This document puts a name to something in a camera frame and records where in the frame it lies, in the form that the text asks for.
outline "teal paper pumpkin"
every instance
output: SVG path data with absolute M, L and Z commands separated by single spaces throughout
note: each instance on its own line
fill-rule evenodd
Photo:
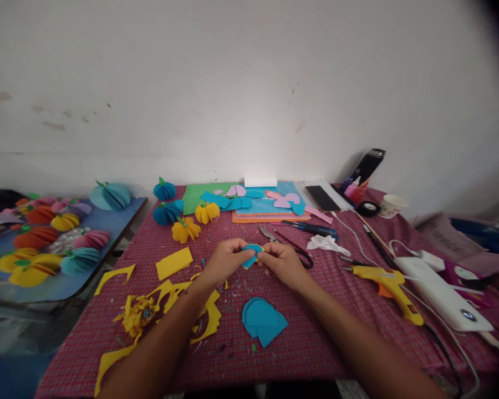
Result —
M 89 199 L 94 206 L 105 211 L 122 211 L 131 203 L 131 193 L 123 185 L 117 183 L 100 183 L 94 188 Z
M 161 202 L 157 208 L 154 209 L 154 220 L 161 226 L 168 226 L 177 222 L 177 218 L 181 214 L 179 208 L 173 202 Z
M 78 275 L 94 269 L 100 261 L 100 252 L 94 248 L 77 248 L 67 253 L 61 261 L 61 271 L 66 275 Z
M 159 201 L 171 200 L 176 196 L 176 186 L 165 182 L 162 177 L 159 177 L 159 184 L 154 187 L 154 195 Z

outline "white tissue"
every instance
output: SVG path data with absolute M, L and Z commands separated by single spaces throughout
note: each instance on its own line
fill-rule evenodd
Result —
M 336 244 L 335 239 L 332 236 L 322 237 L 322 236 L 314 236 L 310 238 L 310 241 L 307 243 L 307 250 L 310 249 L 324 249 L 324 250 L 332 250 L 335 252 L 342 252 L 347 257 L 351 256 L 351 252 L 347 249 L 340 247 Z

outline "white paper cup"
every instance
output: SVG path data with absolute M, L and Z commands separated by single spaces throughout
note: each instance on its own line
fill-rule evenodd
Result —
M 379 205 L 381 210 L 378 215 L 383 219 L 392 219 L 399 212 L 409 206 L 409 202 L 401 197 L 386 194 Z

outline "smartphone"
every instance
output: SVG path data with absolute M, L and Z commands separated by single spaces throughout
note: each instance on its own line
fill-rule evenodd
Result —
M 340 211 L 340 207 L 329 197 L 322 186 L 307 186 L 306 189 L 322 211 Z

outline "hand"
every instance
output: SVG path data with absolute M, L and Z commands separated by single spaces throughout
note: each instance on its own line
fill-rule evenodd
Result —
M 257 253 L 259 265 L 264 266 L 264 273 L 270 275 L 272 270 L 291 290 L 300 292 L 314 280 L 307 273 L 294 248 L 277 242 L 263 246 L 266 252 Z
M 255 256 L 253 249 L 241 250 L 247 245 L 241 238 L 219 243 L 201 272 L 201 279 L 211 283 L 214 288 L 221 285 L 242 263 Z

